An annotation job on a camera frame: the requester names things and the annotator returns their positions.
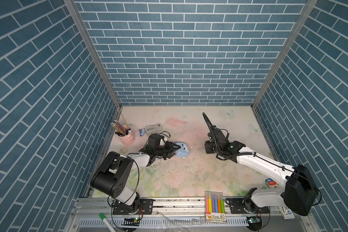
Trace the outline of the light blue alarm clock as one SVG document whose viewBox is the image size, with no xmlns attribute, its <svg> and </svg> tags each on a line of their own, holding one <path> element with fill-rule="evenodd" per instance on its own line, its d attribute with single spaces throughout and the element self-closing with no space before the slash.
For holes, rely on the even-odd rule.
<svg viewBox="0 0 348 232">
<path fill-rule="evenodd" d="M 190 150 L 187 144 L 182 142 L 177 142 L 176 145 L 179 146 L 179 149 L 175 151 L 175 154 L 180 158 L 185 158 L 190 154 Z"/>
</svg>

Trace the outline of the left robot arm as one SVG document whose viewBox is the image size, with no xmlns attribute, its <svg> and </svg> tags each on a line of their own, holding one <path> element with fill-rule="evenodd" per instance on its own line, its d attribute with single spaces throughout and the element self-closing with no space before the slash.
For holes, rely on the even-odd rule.
<svg viewBox="0 0 348 232">
<path fill-rule="evenodd" d="M 163 133 L 151 134 L 142 149 L 126 156 L 109 152 L 93 174 L 91 187 L 126 206 L 137 206 L 139 194 L 127 186 L 131 170 L 139 172 L 139 168 L 150 166 L 156 159 L 167 160 L 181 151 L 189 152 L 186 144 L 170 142 L 169 137 Z"/>
</svg>

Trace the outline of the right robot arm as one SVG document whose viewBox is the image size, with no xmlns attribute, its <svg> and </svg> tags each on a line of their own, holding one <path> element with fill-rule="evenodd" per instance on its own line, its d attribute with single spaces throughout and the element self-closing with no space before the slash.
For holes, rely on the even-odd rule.
<svg viewBox="0 0 348 232">
<path fill-rule="evenodd" d="M 264 156 L 239 141 L 230 142 L 224 134 L 203 114 L 209 128 L 205 142 L 207 154 L 215 154 L 221 161 L 232 161 L 272 178 L 279 187 L 269 189 L 251 188 L 243 199 L 244 209 L 255 213 L 264 207 L 287 207 L 292 212 L 307 216 L 313 206 L 322 201 L 322 193 L 310 171 L 299 164 L 296 167 Z"/>
</svg>

